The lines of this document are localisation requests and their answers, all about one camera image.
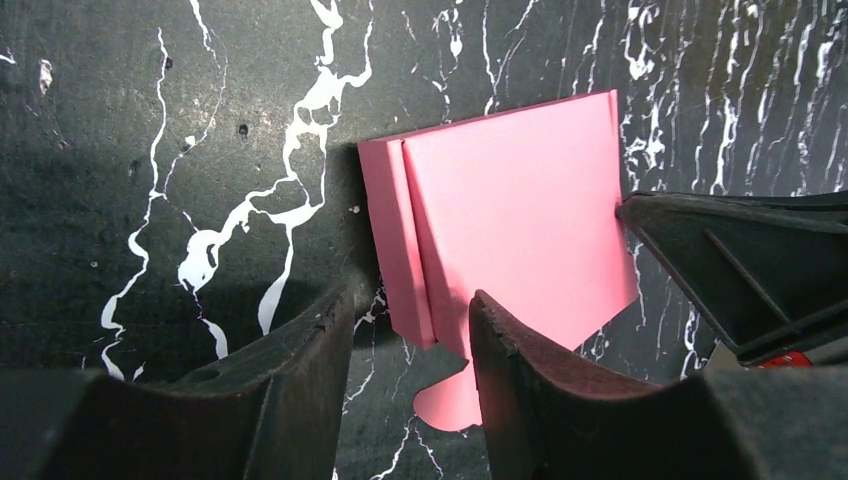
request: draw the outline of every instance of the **black marble surface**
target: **black marble surface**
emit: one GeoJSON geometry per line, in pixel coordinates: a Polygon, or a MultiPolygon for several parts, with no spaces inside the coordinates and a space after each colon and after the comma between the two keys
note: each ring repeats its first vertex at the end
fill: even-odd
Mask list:
{"type": "MultiPolygon", "coordinates": [[[[479,429],[412,414],[462,362],[388,326],[355,142],[617,88],[625,191],[841,190],[844,8],[0,2],[0,364],[174,380],[353,269],[337,476],[487,478],[479,429]]],[[[639,301],[581,353],[668,383],[714,336],[633,251],[639,301]]]]}

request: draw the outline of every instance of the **black tabletop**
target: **black tabletop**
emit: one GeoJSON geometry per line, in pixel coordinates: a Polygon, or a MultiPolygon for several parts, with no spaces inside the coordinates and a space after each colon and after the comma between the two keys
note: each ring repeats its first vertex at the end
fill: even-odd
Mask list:
{"type": "MultiPolygon", "coordinates": [[[[0,2],[0,362],[174,380],[352,270],[338,477],[486,478],[478,428],[412,413],[462,360],[391,332],[355,143],[616,88],[624,191],[841,190],[844,8],[0,2]]],[[[669,383],[715,337],[633,251],[639,300],[580,352],[669,383]]]]}

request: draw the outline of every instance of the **pink cardboard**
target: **pink cardboard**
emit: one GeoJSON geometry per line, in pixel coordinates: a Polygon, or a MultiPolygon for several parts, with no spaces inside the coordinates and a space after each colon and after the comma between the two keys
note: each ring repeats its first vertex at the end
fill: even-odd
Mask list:
{"type": "MultiPolygon", "coordinates": [[[[618,138],[613,91],[360,144],[395,331],[471,360],[468,304],[483,289],[575,349],[630,304],[618,138]]],[[[469,363],[415,410],[442,430],[479,424],[474,385],[469,363]]]]}

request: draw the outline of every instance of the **pink object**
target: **pink object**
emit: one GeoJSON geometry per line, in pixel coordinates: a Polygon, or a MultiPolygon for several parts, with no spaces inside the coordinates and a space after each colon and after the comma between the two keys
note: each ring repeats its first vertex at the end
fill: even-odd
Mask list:
{"type": "MultiPolygon", "coordinates": [[[[569,349],[630,304],[618,139],[613,91],[360,143],[394,330],[470,361],[477,289],[569,349]]],[[[471,363],[414,407],[437,429],[479,424],[471,363]]]]}

